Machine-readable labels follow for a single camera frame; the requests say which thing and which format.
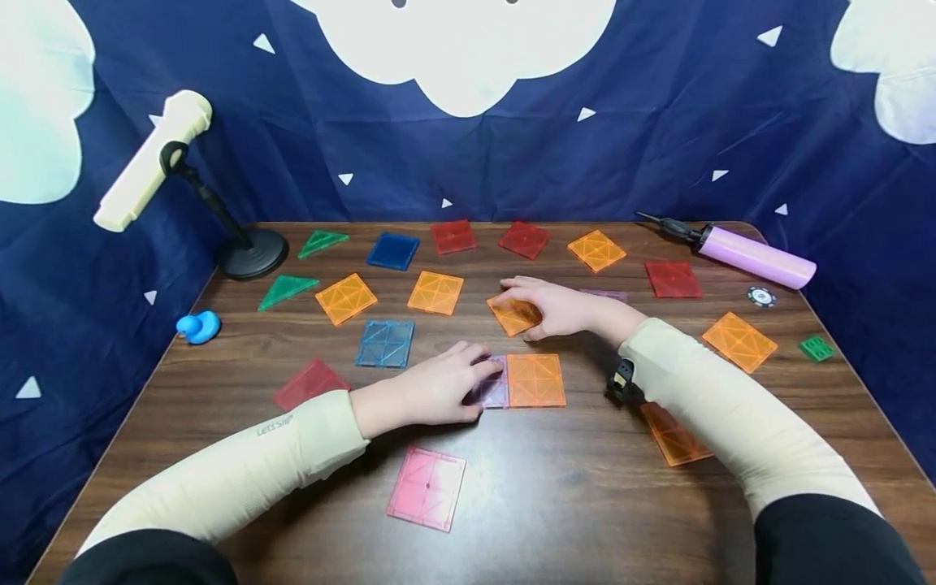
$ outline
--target green triangle tile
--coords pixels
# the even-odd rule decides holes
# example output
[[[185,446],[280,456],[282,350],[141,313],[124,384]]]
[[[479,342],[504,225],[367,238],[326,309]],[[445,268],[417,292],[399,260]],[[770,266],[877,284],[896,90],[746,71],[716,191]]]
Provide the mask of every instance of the green triangle tile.
[[[333,231],[322,231],[317,229],[309,236],[309,240],[306,241],[305,245],[302,246],[302,249],[299,252],[299,259],[302,260],[309,254],[314,254],[326,248],[330,248],[336,243],[341,243],[351,236],[347,234],[339,234]]]
[[[273,281],[273,285],[270,287],[270,290],[267,291],[267,296],[263,298],[260,302],[260,306],[256,309],[258,311],[266,311],[271,306],[295,297],[303,290],[308,290],[315,285],[318,285],[318,281],[315,278],[299,278],[298,276],[280,274],[276,277],[276,280]]]

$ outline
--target pink balloon pump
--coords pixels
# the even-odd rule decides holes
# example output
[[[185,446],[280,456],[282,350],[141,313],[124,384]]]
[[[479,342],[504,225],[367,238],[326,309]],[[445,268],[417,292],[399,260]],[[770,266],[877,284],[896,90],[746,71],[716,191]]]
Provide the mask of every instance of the pink balloon pump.
[[[739,236],[714,224],[702,229],[693,229],[679,220],[659,218],[637,212],[660,229],[692,246],[702,256],[714,258],[780,285],[799,290],[816,273],[815,262],[794,256],[783,250],[771,248],[759,241]]]

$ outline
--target sleeve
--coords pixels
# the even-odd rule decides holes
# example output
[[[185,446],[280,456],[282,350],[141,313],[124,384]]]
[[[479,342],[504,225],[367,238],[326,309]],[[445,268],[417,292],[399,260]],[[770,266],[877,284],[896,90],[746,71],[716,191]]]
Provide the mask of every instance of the sleeve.
[[[91,547],[60,585],[236,585],[228,560],[212,545],[168,530],[137,530]]]
[[[925,585],[897,532],[868,508],[803,494],[769,505],[754,524],[758,585]]]
[[[328,477],[360,456],[368,443],[348,393],[323,394],[144,482],[104,515],[79,555],[117,534],[147,528],[217,542],[290,491]]]
[[[622,344],[634,382],[738,479],[757,518],[781,498],[837,496],[877,507],[845,460],[766,388],[692,337],[647,319]]]

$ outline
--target green block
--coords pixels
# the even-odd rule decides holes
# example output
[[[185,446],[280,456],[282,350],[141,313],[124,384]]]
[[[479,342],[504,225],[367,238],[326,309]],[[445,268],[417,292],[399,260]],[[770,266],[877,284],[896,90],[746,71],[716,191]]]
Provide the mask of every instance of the green block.
[[[802,349],[803,353],[816,363],[826,361],[835,355],[835,350],[829,347],[826,341],[818,335],[800,342],[799,349]]]
[[[291,299],[303,290],[308,290],[315,285],[318,285],[318,281],[315,278],[299,278],[298,276],[280,274],[276,277],[276,280],[273,281],[273,285],[270,287],[270,290],[267,291],[267,296],[263,298],[260,302],[260,306],[256,309],[258,311],[266,311],[271,306],[283,302],[286,299]]]
[[[302,249],[299,251],[299,260],[304,259],[310,254],[320,252],[326,248],[330,248],[336,243],[341,243],[351,236],[347,234],[338,234],[333,231],[322,231],[317,229],[312,232],[312,235],[309,236],[309,240],[306,241],[305,245],[302,246]]]

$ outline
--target purple magnetic tile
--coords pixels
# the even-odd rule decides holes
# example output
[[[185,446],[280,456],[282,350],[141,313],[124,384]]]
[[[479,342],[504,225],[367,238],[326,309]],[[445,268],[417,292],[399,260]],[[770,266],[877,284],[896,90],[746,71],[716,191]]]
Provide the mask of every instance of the purple magnetic tile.
[[[474,404],[480,400],[485,408],[507,408],[510,404],[507,394],[507,356],[493,356],[490,360],[500,362],[504,369],[478,382],[468,394],[470,403]]]
[[[608,297],[610,299],[617,299],[620,302],[627,302],[627,293],[621,292],[619,290],[596,290],[594,288],[580,288],[578,292],[585,292],[590,295],[597,295],[598,297]]]

